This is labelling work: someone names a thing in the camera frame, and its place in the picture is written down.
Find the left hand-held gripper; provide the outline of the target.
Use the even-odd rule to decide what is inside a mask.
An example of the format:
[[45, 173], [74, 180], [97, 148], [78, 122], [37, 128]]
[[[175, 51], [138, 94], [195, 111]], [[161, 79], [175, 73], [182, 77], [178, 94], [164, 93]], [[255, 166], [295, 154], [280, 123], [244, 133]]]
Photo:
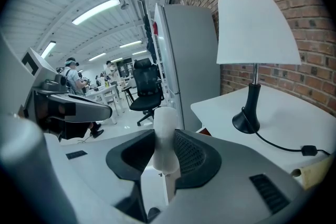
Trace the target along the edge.
[[19, 115], [35, 122], [42, 129], [64, 129], [65, 122], [82, 123], [109, 119], [112, 109], [90, 99], [42, 89], [45, 79], [58, 73], [37, 52], [29, 48], [22, 57], [22, 64], [30, 75], [25, 83], [23, 103]]

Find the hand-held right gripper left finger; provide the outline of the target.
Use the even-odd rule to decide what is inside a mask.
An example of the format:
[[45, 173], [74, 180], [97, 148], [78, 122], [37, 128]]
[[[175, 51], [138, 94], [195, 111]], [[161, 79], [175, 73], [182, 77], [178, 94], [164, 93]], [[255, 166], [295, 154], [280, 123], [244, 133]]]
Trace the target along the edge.
[[56, 224], [145, 224], [141, 175], [154, 153], [153, 129], [95, 142], [61, 145], [44, 135], [57, 183]]

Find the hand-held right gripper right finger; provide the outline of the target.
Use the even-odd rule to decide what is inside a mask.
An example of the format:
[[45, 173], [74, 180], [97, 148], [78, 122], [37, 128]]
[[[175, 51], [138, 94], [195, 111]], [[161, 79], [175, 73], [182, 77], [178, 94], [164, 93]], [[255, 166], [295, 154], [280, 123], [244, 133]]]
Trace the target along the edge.
[[181, 168], [175, 195], [154, 224], [285, 224], [310, 193], [257, 151], [185, 130], [175, 132]]

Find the small white object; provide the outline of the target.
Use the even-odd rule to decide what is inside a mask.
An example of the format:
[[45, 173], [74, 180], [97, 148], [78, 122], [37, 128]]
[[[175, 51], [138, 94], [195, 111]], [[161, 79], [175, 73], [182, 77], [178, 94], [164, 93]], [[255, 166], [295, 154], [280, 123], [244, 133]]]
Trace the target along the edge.
[[154, 111], [155, 149], [153, 167], [163, 175], [176, 172], [179, 161], [174, 151], [177, 111], [170, 107], [160, 107]]

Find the white table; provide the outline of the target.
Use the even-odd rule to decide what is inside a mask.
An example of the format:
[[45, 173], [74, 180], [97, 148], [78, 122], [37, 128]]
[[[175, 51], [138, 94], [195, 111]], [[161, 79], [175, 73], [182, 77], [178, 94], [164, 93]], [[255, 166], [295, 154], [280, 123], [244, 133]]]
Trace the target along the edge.
[[99, 103], [105, 104], [112, 109], [112, 116], [109, 120], [116, 125], [116, 117], [125, 112], [125, 109], [122, 104], [122, 99], [117, 94], [116, 85], [113, 86], [99, 86], [97, 88], [89, 90], [86, 93], [86, 97], [90, 100], [97, 101]]

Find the ceiling strip light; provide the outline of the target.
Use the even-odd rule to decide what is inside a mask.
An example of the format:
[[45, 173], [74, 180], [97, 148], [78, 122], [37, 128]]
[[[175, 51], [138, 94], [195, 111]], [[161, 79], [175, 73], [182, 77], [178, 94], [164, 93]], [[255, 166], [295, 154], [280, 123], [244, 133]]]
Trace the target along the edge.
[[84, 21], [86, 21], [87, 19], [95, 16], [98, 13], [101, 13], [102, 11], [105, 11], [109, 8], [115, 7], [120, 5], [120, 0], [108, 0], [105, 1], [89, 10], [87, 10], [86, 12], [84, 12], [83, 14], [79, 15], [78, 17], [76, 17], [74, 20], [72, 20], [72, 24], [74, 25], [79, 25], [81, 23], [83, 23]]
[[99, 54], [99, 55], [96, 55], [96, 56], [90, 58], [88, 61], [94, 61], [94, 60], [96, 60], [96, 59], [98, 59], [98, 58], [100, 58], [100, 57], [102, 57], [102, 56], [105, 56], [105, 55], [106, 55], [105, 52], [104, 52], [104, 53], [101, 53], [101, 54]]
[[51, 50], [55, 47], [56, 42], [55, 41], [50, 41], [48, 46], [44, 49], [43, 53], [41, 54], [42, 58], [45, 58], [49, 55]]
[[133, 42], [124, 44], [124, 45], [119, 46], [119, 47], [120, 48], [125, 48], [125, 47], [134, 46], [134, 45], [138, 45], [138, 44], [142, 44], [142, 41], [141, 40], [133, 41]]

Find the black office chair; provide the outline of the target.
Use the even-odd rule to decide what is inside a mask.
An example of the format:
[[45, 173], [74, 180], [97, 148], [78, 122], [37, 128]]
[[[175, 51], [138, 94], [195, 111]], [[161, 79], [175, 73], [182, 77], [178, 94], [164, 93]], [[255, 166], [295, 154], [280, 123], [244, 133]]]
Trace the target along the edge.
[[158, 76], [157, 65], [152, 64], [149, 58], [134, 62], [133, 77], [137, 88], [137, 98], [132, 101], [130, 110], [146, 112], [144, 117], [137, 121], [137, 126], [145, 119], [154, 118], [154, 111], [161, 106], [164, 100], [161, 79]]

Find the white desk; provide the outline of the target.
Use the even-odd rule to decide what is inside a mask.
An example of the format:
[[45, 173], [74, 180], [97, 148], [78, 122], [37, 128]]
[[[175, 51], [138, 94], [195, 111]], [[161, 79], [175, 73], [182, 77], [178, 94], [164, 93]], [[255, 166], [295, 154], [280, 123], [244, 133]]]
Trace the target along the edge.
[[232, 124], [247, 100], [243, 88], [191, 105], [210, 134], [248, 146], [288, 173], [336, 154], [336, 118], [293, 95], [262, 86], [257, 104], [258, 134], [245, 134]]

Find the beige book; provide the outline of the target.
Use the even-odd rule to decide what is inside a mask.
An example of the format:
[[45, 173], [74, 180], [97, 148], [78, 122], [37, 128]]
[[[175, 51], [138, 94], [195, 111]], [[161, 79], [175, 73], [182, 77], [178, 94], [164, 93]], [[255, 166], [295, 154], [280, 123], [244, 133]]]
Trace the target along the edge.
[[317, 163], [296, 168], [290, 175], [300, 183], [304, 190], [308, 190], [324, 180], [333, 160], [334, 155], [331, 155]]

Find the grey refrigerator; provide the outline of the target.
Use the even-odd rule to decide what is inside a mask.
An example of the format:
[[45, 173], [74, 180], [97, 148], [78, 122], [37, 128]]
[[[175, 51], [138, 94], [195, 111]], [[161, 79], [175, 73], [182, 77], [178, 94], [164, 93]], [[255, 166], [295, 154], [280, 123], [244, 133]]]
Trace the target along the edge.
[[157, 45], [167, 87], [167, 104], [177, 110], [178, 128], [197, 131], [193, 103], [220, 95], [218, 41], [208, 8], [156, 5]]

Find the white shade black table lamp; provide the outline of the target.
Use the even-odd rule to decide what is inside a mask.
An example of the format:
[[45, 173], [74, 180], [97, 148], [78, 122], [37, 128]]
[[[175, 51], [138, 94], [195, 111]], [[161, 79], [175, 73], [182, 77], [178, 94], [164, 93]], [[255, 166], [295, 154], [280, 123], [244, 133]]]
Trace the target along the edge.
[[232, 119], [237, 130], [253, 134], [260, 128], [259, 65], [300, 65], [296, 40], [274, 0], [218, 0], [218, 18], [217, 64], [253, 66], [246, 104]]

